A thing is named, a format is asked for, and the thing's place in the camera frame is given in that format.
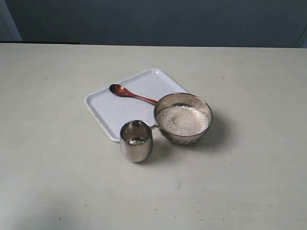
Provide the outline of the dark red wooden spoon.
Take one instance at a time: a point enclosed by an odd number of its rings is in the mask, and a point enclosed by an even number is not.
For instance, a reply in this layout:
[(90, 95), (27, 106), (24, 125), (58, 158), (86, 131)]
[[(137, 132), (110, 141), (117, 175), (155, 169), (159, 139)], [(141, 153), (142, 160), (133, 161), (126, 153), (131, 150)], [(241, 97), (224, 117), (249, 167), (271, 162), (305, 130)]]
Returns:
[(152, 105), (156, 105), (157, 101), (149, 98), (145, 98), (136, 94), (131, 93), (129, 90), (127, 90), (125, 87), (119, 85), (119, 84), (111, 84), (109, 86), (109, 90), (111, 93), (113, 93), (116, 96), (119, 97), (130, 97), (130, 98), (136, 98), (143, 101), (146, 101)]

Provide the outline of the white plastic tray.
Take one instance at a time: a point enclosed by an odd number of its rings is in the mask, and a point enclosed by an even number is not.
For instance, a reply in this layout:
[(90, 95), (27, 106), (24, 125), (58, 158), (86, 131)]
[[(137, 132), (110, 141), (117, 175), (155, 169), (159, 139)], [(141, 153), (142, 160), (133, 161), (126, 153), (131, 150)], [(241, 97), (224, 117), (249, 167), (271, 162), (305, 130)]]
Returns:
[[(134, 94), (156, 101), (171, 93), (186, 92), (160, 69), (147, 69), (118, 84)], [(114, 142), (119, 142), (120, 129), (128, 121), (142, 120), (150, 127), (155, 125), (152, 104), (135, 98), (118, 97), (108, 87), (86, 96), (84, 104)]]

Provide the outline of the white rice grains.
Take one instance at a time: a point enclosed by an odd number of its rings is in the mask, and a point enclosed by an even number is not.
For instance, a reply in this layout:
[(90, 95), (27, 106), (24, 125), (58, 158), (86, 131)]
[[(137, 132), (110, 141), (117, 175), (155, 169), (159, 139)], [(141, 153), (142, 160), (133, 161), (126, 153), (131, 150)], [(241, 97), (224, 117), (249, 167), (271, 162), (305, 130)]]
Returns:
[(160, 111), (157, 123), (169, 133), (178, 136), (194, 136), (209, 126), (207, 115), (187, 106), (170, 106)]

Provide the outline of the small steel cup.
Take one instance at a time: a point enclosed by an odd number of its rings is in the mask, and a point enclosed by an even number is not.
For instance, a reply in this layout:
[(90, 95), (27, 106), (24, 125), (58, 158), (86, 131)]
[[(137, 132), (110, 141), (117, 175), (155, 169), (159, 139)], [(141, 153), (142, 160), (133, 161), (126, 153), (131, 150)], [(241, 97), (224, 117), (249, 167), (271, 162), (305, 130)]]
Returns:
[(121, 153), (130, 162), (146, 160), (153, 150), (152, 130), (147, 123), (141, 120), (132, 120), (125, 123), (119, 133)]

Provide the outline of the steel bowl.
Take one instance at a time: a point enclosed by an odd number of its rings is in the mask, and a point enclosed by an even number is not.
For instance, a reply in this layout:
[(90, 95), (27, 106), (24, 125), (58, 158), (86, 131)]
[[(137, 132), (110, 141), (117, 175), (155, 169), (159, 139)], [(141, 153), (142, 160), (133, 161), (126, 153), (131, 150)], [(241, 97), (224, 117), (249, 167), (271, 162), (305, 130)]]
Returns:
[[(156, 117), (161, 110), (170, 106), (187, 106), (187, 107), (193, 107), (201, 111), (202, 113), (207, 115), (209, 119), (209, 126), (203, 132), (194, 136), (178, 136), (167, 132), (157, 123)], [(154, 106), (153, 116), (155, 124), (158, 127), (160, 133), (169, 141), (177, 144), (190, 144), (196, 142), (198, 139), (200, 139), (208, 132), (213, 121), (213, 112), (210, 106), (200, 97), (184, 92), (171, 93), (161, 98)]]

